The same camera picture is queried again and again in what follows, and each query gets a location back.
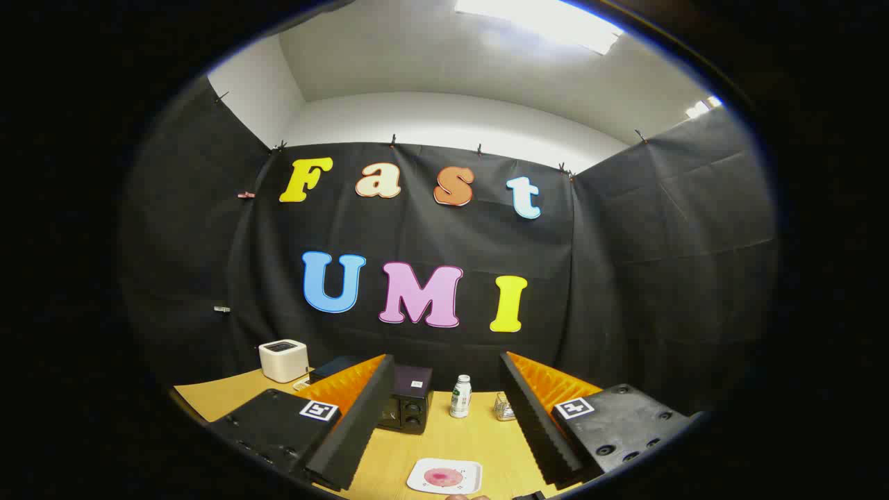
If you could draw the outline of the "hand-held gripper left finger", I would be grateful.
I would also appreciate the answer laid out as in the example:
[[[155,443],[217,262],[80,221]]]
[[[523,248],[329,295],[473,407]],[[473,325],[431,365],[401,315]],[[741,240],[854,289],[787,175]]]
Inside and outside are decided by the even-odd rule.
[[[295,394],[263,390],[208,430],[293,481],[348,490],[393,380],[394,358],[382,354]]]

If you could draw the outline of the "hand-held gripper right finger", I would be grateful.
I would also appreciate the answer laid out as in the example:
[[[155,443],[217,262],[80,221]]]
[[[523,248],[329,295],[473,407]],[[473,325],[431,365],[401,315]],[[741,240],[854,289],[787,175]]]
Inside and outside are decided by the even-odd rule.
[[[644,458],[683,433],[686,417],[635,388],[599,388],[502,352],[501,382],[547,485],[569,487]]]

